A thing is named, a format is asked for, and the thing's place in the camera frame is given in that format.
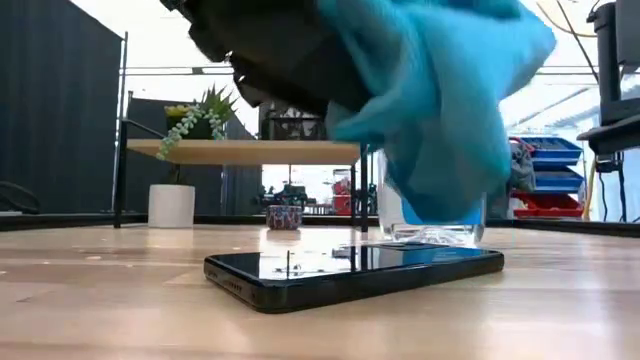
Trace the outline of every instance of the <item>blue microfiber towel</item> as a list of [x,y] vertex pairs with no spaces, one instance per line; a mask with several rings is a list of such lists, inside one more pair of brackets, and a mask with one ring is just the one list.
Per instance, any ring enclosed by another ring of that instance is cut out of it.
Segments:
[[316,0],[373,94],[330,104],[332,139],[384,149],[387,177],[425,221],[460,219],[504,187],[510,148],[499,102],[555,47],[517,0]]

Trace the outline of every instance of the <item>red storage bin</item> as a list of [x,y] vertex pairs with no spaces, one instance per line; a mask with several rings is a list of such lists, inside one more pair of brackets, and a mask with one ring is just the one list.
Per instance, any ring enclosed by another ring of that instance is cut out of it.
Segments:
[[582,206],[566,194],[523,194],[515,193],[512,197],[525,203],[527,209],[515,209],[517,218],[580,218]]
[[334,196],[333,210],[336,215],[351,215],[351,195]]

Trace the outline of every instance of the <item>smartphone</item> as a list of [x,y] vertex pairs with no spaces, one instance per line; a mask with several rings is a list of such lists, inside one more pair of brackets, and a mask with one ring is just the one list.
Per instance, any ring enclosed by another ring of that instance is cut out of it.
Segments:
[[262,313],[287,313],[493,273],[502,253],[422,243],[209,256],[207,279]]

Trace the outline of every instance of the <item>potted plant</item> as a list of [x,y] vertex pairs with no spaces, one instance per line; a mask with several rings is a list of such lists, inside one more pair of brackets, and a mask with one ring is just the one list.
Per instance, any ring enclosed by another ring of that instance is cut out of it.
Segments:
[[[202,101],[165,108],[169,133],[162,139],[156,157],[170,158],[171,150],[182,139],[225,138],[225,124],[233,116],[231,95],[215,87],[204,93]],[[180,165],[172,165],[167,179],[149,189],[149,227],[190,228],[195,212],[195,187],[185,181]]]
[[211,139],[225,138],[225,124],[234,114],[231,94],[223,96],[224,88],[216,91],[215,86],[205,91],[202,101],[194,100],[190,105],[165,107],[167,128],[169,133],[162,139],[156,157],[166,160],[182,139]]

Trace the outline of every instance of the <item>succulent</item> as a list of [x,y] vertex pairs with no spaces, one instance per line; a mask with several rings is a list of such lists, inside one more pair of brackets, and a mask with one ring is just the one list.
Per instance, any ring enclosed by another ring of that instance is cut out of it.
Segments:
[[231,93],[224,96],[225,89],[226,87],[223,87],[216,91],[214,85],[204,92],[200,102],[194,100],[191,105],[165,107],[165,114],[168,117],[182,117],[182,119],[162,139],[156,158],[166,160],[171,149],[189,134],[189,130],[193,129],[198,121],[209,123],[213,140],[224,139],[224,125],[233,116],[235,112],[233,105],[237,101],[237,99],[231,100]]

